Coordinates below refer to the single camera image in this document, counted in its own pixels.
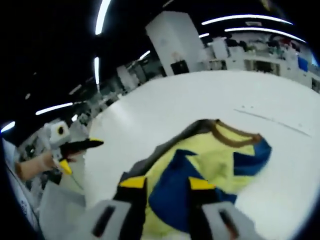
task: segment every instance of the garment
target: garment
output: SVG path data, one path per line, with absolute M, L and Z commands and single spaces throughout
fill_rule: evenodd
M 19 177 L 15 174 L 15 158 L 17 157 L 17 149 L 16 147 L 7 142 L 6 140 L 2 140 L 2 145 L 4 149 L 4 158 L 5 164 L 7 166 L 7 173 L 9 176 L 9 180 L 18 201 L 18 204 L 21 206 L 21 210 L 24 213 L 25 217 L 28 219 L 31 226 L 34 230 L 38 230 L 38 222 L 37 217 L 35 216 L 32 210 L 32 195 L 28 191 L 28 189 L 24 186 L 24 184 L 20 181 Z
M 259 134 L 239 131 L 220 120 L 193 123 L 125 174 L 125 178 L 147 177 L 143 234 L 188 232 L 188 177 L 207 180 L 216 186 L 219 201 L 235 203 L 237 193 L 263 168 L 270 153 Z

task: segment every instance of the white device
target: white device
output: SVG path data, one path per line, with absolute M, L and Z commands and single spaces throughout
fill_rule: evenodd
M 48 137 L 52 158 L 56 166 L 62 168 L 66 174 L 72 174 L 68 161 L 64 159 L 60 146 L 71 141 L 71 134 L 68 125 L 64 121 L 57 123 L 46 123 L 44 130 Z

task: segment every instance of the black ceiling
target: black ceiling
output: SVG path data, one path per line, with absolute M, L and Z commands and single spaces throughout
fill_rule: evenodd
M 10 1 L 6 9 L 4 70 L 2 74 L 1 123 L 16 121 L 8 133 L 19 135 L 16 143 L 69 109 L 35 116 L 35 112 L 66 102 L 77 95 L 68 93 L 94 75 L 93 59 L 101 58 L 100 80 L 115 73 L 116 67 L 139 58 L 153 46 L 145 26 L 160 12 L 188 13 L 199 33 L 223 34 L 225 28 L 244 27 L 244 20 L 231 20 L 202 26 L 203 21 L 233 14 L 262 14 L 299 21 L 292 6 L 279 1 L 268 12 L 259 0 L 111 0 L 102 34 L 95 36 L 101 0 Z M 262 22 L 310 42 L 305 27 Z

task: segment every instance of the gray fabric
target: gray fabric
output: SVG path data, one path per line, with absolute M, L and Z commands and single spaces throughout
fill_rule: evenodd
M 131 204 L 124 201 L 103 200 L 96 206 L 86 211 L 76 223 L 74 231 L 66 236 L 66 240 L 118 240 L 120 239 L 121 229 L 130 210 Z M 101 236 L 95 237 L 93 230 L 97 226 L 99 219 L 103 216 L 106 209 L 112 208 L 113 213 L 107 221 L 107 225 Z
M 49 181 L 43 191 L 39 223 L 46 240 L 61 240 L 74 230 L 86 209 L 85 196 Z
M 190 138 L 197 134 L 205 134 L 211 131 L 212 121 L 209 119 L 198 120 L 191 125 L 189 125 L 180 134 L 174 136 L 172 139 L 164 144 L 157 146 L 154 152 L 146 159 L 136 162 L 129 172 L 125 172 L 120 181 L 128 178 L 143 176 L 148 170 L 153 166 L 153 164 L 168 150 L 170 150 L 175 144 L 181 140 Z
M 225 224 L 227 216 L 232 228 L 236 230 L 237 240 L 263 240 L 255 231 L 254 222 L 239 211 L 231 202 L 218 202 L 202 205 L 202 211 L 212 234 L 212 239 L 229 240 L 230 230 Z

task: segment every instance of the person's hand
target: person's hand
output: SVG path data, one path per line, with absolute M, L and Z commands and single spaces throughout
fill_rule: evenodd
M 82 154 L 84 151 L 79 151 L 79 152 L 75 152 L 72 154 L 69 154 L 67 156 L 67 161 L 71 162 L 71 163 L 75 163 L 77 162 L 77 160 L 75 159 L 76 156 Z M 52 152 L 49 151 L 45 151 L 44 153 L 42 153 L 39 156 L 39 160 L 43 162 L 43 170 L 47 171 L 48 169 L 52 169 L 56 166 L 56 163 L 54 162 L 53 156 L 52 156 Z

